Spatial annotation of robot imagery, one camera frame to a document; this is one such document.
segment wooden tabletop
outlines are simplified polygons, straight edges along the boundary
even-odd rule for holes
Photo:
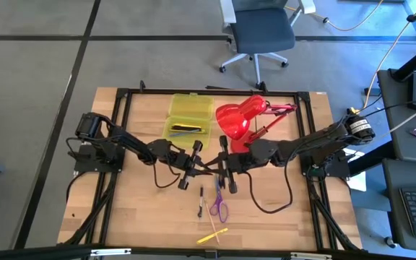
[[[98,88],[92,111],[111,116],[115,94],[116,88]],[[319,130],[333,122],[329,101],[326,93],[323,92],[311,92],[310,96],[316,129]],[[246,99],[245,96],[213,95],[212,97],[215,108],[226,103],[241,103]],[[145,143],[161,138],[171,98],[172,95],[133,94],[127,131]],[[293,103],[291,97],[267,97],[267,100],[271,104]],[[273,116],[259,116],[257,120],[258,126],[263,126],[273,120]],[[308,132],[306,111],[303,111],[303,121]],[[204,147],[200,153],[204,162],[215,158],[221,151],[219,136],[222,134],[213,118],[209,147]],[[292,113],[280,121],[263,138],[271,140],[299,138],[295,114]],[[158,163],[156,167],[160,185],[174,179],[167,165]],[[301,173],[297,157],[290,161],[287,167],[293,204],[276,214],[265,214],[257,209],[249,194],[248,177],[236,175],[238,193],[230,194],[228,190],[223,190],[222,193],[229,208],[227,222],[222,224],[218,217],[213,217],[217,230],[228,228],[229,231],[219,236],[220,245],[217,245],[215,239],[211,239],[204,245],[198,246],[196,245],[198,239],[212,233],[205,208],[203,217],[200,220],[197,217],[199,189],[203,185],[205,198],[211,206],[215,201],[214,177],[192,178],[186,191],[178,189],[177,183],[169,188],[160,189],[154,185],[152,167],[144,165],[136,155],[127,152],[123,172],[118,175],[106,244],[148,248],[315,251],[308,191],[306,180]],[[269,164],[264,168],[251,170],[250,174],[253,177],[254,196],[263,208],[275,209],[289,202],[283,168]],[[89,214],[97,179],[97,173],[87,173],[72,186],[58,235],[59,242],[70,238]],[[327,178],[326,183],[334,219],[350,240],[361,247],[346,184],[336,178]],[[98,240],[100,232],[101,216],[98,219],[93,241]],[[322,218],[320,223],[324,245],[328,246],[325,222]]]

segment black marker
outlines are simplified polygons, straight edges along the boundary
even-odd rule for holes
[[[200,204],[199,204],[199,213],[197,216],[199,216],[199,219],[202,218],[202,209],[203,209],[203,186],[200,187]]]

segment scissors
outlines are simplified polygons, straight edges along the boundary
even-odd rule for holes
[[[214,177],[214,184],[216,185],[216,201],[209,209],[209,213],[213,216],[219,215],[221,223],[226,222],[229,216],[228,205],[222,200],[221,188],[217,176]]]

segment office chair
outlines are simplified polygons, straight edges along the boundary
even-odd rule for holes
[[[288,60],[274,52],[291,49],[295,46],[292,26],[301,13],[316,11],[313,0],[298,0],[299,7],[290,19],[284,7],[287,0],[220,0],[222,12],[222,31],[231,34],[237,45],[237,55],[220,66],[225,66],[246,56],[254,60],[256,70],[256,88],[264,90],[266,85],[259,76],[259,56],[281,61],[288,66]]]

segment red lamp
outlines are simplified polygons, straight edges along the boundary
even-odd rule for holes
[[[295,110],[296,105],[270,105],[262,96],[253,95],[240,105],[227,104],[217,108],[216,120],[222,131],[232,139],[232,152],[247,152],[248,144],[265,135],[277,122]],[[277,118],[256,132],[249,131],[250,120],[263,114],[273,114]]]

